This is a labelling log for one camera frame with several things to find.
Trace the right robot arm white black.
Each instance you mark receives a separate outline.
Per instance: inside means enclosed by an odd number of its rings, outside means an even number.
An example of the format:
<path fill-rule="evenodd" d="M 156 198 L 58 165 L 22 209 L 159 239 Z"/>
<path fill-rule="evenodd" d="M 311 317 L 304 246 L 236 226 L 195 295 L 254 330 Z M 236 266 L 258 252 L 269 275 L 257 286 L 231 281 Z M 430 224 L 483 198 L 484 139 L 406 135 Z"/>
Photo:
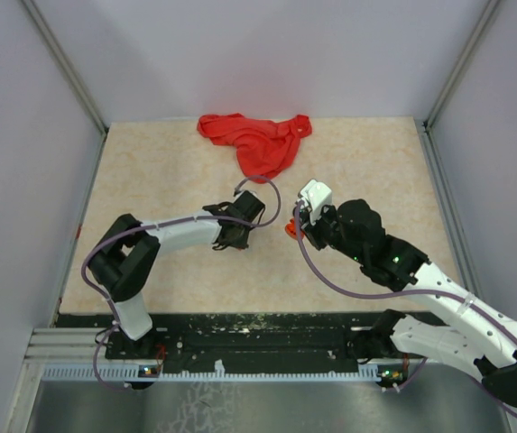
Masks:
<path fill-rule="evenodd" d="M 433 359 L 468 374 L 500 402 L 517 408 L 517 320 L 454 282 L 414 245 L 387 234 L 380 215 L 362 199 L 335 207 L 330 197 L 300 195 L 293 224 L 299 244 L 332 248 L 387 288 L 385 298 L 413 299 L 443 321 L 433 327 L 389 312 L 388 325 L 372 335 L 379 355 L 399 351 Z"/>

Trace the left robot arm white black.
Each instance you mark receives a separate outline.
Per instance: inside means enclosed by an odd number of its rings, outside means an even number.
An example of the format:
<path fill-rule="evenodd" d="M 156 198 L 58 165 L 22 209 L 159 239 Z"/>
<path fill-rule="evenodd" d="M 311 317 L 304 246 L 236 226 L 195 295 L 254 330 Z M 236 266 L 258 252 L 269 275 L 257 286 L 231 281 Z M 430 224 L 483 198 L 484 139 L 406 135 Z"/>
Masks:
<path fill-rule="evenodd" d="M 145 307 L 142 290 L 156 260 L 198 245 L 221 251 L 248 247 L 265 204 L 249 191 L 232 202 L 206 205 L 189 216 L 143 222 L 123 214 L 81 265 L 82 280 L 105 299 L 115 331 L 107 339 L 112 359 L 161 358 L 165 348 Z"/>

